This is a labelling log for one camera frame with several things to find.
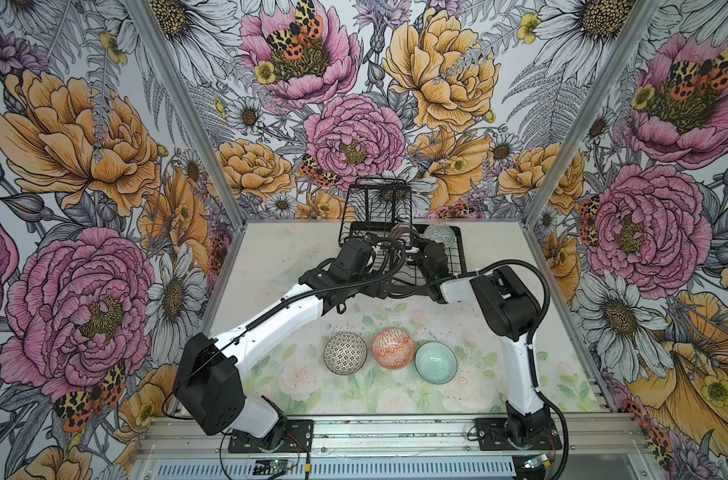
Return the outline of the purple striped bowl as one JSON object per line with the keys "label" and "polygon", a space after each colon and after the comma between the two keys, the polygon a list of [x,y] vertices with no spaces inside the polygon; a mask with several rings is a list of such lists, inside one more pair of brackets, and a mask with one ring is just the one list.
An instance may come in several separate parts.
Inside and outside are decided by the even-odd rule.
{"label": "purple striped bowl", "polygon": [[409,223],[398,223],[391,228],[388,236],[409,246],[420,237],[420,233]]}

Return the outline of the brown lattice pattern bowl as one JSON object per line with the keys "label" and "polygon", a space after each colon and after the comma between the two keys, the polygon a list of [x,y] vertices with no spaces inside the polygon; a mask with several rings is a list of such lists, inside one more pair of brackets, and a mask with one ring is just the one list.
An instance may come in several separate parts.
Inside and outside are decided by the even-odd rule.
{"label": "brown lattice pattern bowl", "polygon": [[325,346],[323,357],[325,366],[340,376],[355,374],[365,365],[367,358],[366,342],[353,333],[333,336]]}

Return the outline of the orange patterned bowl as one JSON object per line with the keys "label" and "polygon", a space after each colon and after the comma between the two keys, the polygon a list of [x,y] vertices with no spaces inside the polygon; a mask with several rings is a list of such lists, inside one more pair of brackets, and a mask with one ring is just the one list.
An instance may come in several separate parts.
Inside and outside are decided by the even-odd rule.
{"label": "orange patterned bowl", "polygon": [[412,363],[415,344],[405,331],[389,328],[375,336],[372,355],[381,367],[392,371],[401,370]]}

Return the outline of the green patterned bowl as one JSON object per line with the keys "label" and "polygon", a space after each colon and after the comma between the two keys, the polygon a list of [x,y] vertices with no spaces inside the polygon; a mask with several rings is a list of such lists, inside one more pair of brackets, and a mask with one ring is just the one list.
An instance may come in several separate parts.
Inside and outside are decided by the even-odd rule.
{"label": "green patterned bowl", "polygon": [[423,232],[427,240],[443,244],[446,248],[456,248],[457,235],[453,228],[445,224],[431,224]]}

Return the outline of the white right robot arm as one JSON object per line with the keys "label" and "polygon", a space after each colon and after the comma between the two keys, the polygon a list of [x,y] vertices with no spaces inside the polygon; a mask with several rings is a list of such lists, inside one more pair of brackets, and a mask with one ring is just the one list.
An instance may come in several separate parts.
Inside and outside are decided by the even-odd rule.
{"label": "white right robot arm", "polygon": [[476,305],[488,328],[501,338],[509,380],[507,440],[516,448],[534,445],[554,429],[534,360],[536,332],[550,306],[544,276],[519,259],[498,260],[480,270],[452,275],[445,246],[434,241],[418,248],[416,266],[425,280],[417,288],[419,293],[428,291],[440,304]]}

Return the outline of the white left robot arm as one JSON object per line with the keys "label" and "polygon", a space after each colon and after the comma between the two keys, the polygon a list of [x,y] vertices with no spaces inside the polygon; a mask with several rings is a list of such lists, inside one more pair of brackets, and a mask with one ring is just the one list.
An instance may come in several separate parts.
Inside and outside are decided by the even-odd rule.
{"label": "white left robot arm", "polygon": [[173,395],[207,435],[235,429],[256,438],[281,436],[282,413],[270,401],[245,393],[243,380],[276,346],[359,294],[386,298],[407,260],[394,238],[369,234],[343,243],[338,254],[301,275],[278,301],[215,337],[186,343]]}

